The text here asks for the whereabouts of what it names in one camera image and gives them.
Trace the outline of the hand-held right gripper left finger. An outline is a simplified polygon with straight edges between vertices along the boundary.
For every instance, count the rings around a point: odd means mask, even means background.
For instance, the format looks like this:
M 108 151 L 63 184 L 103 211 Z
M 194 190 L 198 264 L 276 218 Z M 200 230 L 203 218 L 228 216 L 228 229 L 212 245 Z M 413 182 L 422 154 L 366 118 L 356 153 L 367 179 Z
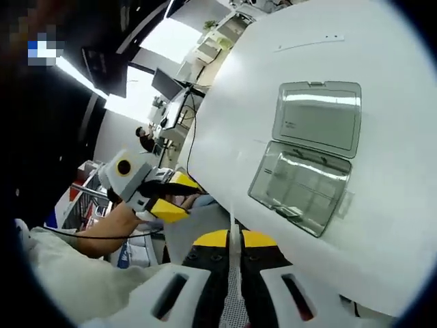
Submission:
M 219 327 L 228 291 L 229 231 L 200 236 L 181 265 L 134 289 L 128 305 L 86 327 Z

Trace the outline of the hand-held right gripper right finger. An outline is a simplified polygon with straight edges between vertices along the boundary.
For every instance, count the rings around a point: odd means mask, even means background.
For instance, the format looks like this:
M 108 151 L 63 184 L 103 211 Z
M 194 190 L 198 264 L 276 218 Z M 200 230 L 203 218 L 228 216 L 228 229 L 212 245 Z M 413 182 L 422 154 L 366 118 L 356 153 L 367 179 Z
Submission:
M 240 233 L 242 296 L 252 327 L 361 327 L 332 288 L 300 272 L 261 232 Z

